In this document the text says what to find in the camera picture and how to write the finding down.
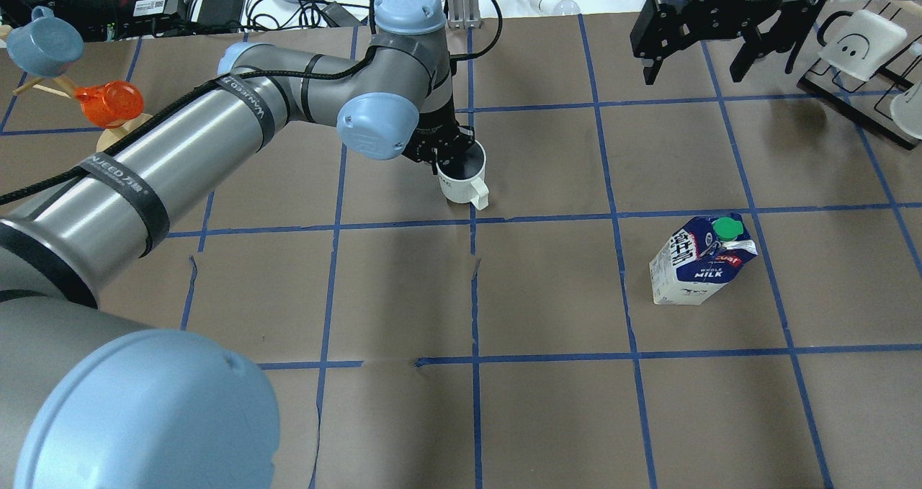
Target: light blue plastic cap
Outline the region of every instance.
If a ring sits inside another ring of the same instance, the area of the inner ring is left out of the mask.
[[[391,160],[403,152],[418,123],[413,102],[394,93],[372,92],[343,105],[336,132],[353,151],[372,160]]]
[[[83,358],[32,422],[14,489],[268,489],[279,405],[253,362],[189,332]]]
[[[237,59],[243,55],[243,52],[253,48],[253,46],[261,45],[272,46],[267,42],[235,42],[228,46],[228,49],[224,50],[224,56],[218,61],[218,75],[230,72],[234,68],[234,63],[237,62]]]
[[[375,24],[401,35],[435,32],[445,26],[442,0],[375,0]]]

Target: mug handle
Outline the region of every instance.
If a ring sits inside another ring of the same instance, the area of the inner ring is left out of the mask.
[[[487,184],[484,183],[483,179],[480,177],[474,178],[474,181],[471,181],[470,186],[474,187],[474,191],[477,192],[477,197],[474,197],[470,202],[474,204],[474,208],[477,210],[483,210],[490,204],[488,196],[490,196],[490,190],[487,188]]]
[[[820,27],[819,32],[816,32],[816,40],[819,40],[821,46],[826,46],[826,30],[829,30],[829,27],[834,23],[839,17],[850,17],[853,12],[849,10],[839,10],[834,12],[827,17],[826,21],[823,21],[823,26]]]
[[[40,19],[41,17],[54,17],[55,11],[49,9],[46,6],[36,6],[35,9],[32,9],[32,20]]]

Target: silver robotic arm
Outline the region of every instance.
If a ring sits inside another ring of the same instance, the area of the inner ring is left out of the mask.
[[[455,121],[441,0],[375,10],[358,62],[231,46],[220,78],[0,219],[0,486],[269,486],[279,417],[260,369],[103,314],[97,295],[288,122],[433,167],[473,145]]]

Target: smiley face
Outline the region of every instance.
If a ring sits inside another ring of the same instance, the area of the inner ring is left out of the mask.
[[[849,33],[836,43],[839,50],[849,57],[856,57],[860,60],[867,58],[870,52],[870,40],[860,33]]]

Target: black mug handle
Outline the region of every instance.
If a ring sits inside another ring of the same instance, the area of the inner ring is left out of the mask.
[[[826,46],[826,30],[829,30],[830,25],[834,23],[839,17],[850,17],[853,12],[849,10],[839,10],[838,12],[832,13],[826,21],[824,21],[823,26],[820,27],[820,31],[816,32],[816,40],[819,40],[820,45]]]

